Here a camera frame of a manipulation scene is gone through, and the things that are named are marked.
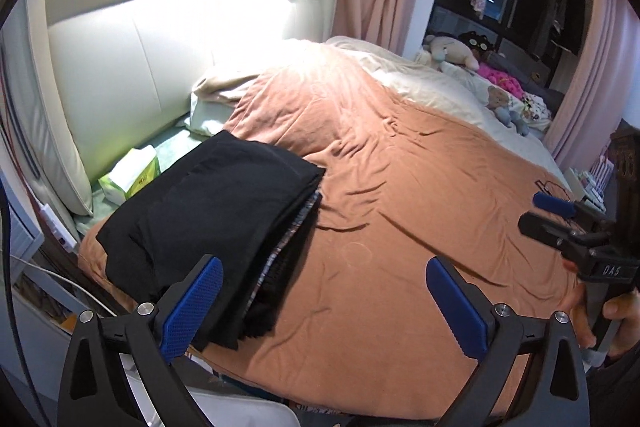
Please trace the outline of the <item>person's right hand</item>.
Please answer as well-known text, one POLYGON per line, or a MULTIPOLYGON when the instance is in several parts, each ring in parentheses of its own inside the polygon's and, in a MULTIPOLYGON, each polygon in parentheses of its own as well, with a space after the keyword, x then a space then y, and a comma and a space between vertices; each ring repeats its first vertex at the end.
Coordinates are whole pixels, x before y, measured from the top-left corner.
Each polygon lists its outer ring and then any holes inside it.
POLYGON ((639 261, 562 254, 564 268, 580 282, 553 318, 572 324, 587 369, 623 355, 639 341, 639 261))

